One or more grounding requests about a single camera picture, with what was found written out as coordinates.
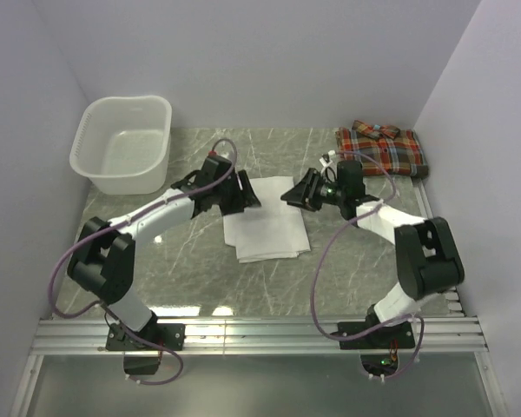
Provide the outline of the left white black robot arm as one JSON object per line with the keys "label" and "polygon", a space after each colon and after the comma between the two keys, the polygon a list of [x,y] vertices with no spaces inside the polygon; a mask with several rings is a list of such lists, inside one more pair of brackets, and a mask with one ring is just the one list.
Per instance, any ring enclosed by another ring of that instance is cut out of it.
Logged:
{"label": "left white black robot arm", "polygon": [[157,316],[133,289],[137,249],[170,228],[218,207],[233,215],[261,202],[245,170],[210,152],[200,169],[172,184],[153,201],[108,221],[87,221],[67,267],[68,277],[94,294],[127,328],[127,339],[147,349],[161,339]]}

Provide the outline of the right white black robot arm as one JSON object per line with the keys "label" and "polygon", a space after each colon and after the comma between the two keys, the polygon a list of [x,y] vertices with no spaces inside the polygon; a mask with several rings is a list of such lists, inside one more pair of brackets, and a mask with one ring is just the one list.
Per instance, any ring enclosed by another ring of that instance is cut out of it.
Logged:
{"label": "right white black robot arm", "polygon": [[358,161],[339,162],[332,181],[317,169],[309,169],[281,200],[311,212],[333,205],[348,226],[376,234],[395,248],[397,282],[369,308],[365,329],[352,335],[330,334],[320,325],[316,307],[310,307],[314,326],[327,339],[349,342],[366,338],[382,348],[394,339],[398,325],[417,317],[431,298],[465,279],[448,222],[442,217],[409,215],[389,206],[385,199],[369,195]]}

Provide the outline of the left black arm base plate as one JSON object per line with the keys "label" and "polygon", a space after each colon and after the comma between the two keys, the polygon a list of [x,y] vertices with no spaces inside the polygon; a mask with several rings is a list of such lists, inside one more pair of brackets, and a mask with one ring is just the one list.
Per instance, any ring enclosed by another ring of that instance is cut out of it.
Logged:
{"label": "left black arm base plate", "polygon": [[154,376],[164,357],[172,355],[178,362],[177,378],[183,370],[179,352],[183,350],[186,326],[182,323],[156,323],[131,334],[121,323],[111,324],[104,350],[123,354],[124,373],[133,379]]}

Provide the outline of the plaid flannel shirt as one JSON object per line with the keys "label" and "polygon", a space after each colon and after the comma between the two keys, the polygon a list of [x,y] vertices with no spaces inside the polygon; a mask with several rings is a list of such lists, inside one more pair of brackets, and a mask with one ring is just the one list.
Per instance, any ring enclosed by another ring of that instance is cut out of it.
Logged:
{"label": "plaid flannel shirt", "polygon": [[425,153],[412,129],[355,120],[351,128],[338,128],[335,139],[340,152],[369,156],[390,175],[423,179],[430,174]]}

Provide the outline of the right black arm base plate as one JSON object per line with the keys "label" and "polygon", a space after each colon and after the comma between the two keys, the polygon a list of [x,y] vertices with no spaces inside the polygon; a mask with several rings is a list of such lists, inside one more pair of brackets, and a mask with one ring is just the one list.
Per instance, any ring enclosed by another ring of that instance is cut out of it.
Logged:
{"label": "right black arm base plate", "polygon": [[370,334],[350,341],[340,341],[341,350],[358,350],[362,369],[370,378],[384,381],[399,373],[401,349],[414,348],[419,353],[421,338],[415,340],[412,324],[400,324],[379,328]]}

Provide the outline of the white plastic laundry basket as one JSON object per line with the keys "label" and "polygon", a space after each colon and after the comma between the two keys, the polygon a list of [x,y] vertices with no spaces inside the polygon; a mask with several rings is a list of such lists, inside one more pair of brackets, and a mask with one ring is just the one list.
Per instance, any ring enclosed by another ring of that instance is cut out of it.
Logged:
{"label": "white plastic laundry basket", "polygon": [[147,195],[166,181],[172,106],[161,96],[108,96],[85,109],[70,167],[107,195]]}

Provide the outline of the white long sleeve shirt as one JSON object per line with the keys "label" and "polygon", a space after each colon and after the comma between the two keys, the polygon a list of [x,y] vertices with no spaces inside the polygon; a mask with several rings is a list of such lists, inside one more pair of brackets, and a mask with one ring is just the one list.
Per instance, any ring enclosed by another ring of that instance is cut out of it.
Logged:
{"label": "white long sleeve shirt", "polygon": [[261,206],[223,217],[224,242],[235,248],[238,262],[296,258],[310,251],[300,209],[280,198],[293,188],[293,178],[255,178],[251,184]]}

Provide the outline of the aluminium mounting rail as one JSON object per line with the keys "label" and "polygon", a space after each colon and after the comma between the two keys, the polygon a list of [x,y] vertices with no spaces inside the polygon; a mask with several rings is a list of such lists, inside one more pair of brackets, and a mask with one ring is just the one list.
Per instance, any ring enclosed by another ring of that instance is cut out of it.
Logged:
{"label": "aluminium mounting rail", "polygon": [[[325,338],[306,317],[272,316],[162,318],[182,323],[185,339],[181,355],[293,355],[341,354],[339,343]],[[108,326],[104,320],[41,321],[32,355],[106,354]],[[476,353],[488,350],[475,317],[425,319],[423,353]]]}

